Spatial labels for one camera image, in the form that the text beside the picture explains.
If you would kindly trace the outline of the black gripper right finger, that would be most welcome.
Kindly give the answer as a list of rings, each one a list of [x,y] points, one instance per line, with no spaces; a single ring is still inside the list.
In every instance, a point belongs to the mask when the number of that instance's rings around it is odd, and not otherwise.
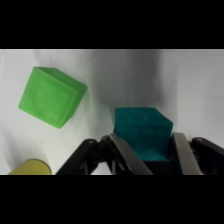
[[[191,147],[183,133],[174,132],[172,139],[176,148],[177,158],[183,175],[201,175]]]

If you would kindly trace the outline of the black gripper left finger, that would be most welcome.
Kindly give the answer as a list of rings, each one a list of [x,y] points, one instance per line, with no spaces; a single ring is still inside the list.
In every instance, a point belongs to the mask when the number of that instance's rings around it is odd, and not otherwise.
[[[128,169],[134,175],[152,175],[152,172],[139,159],[129,144],[116,133],[110,135],[111,140],[116,145],[121,157],[124,159]]]

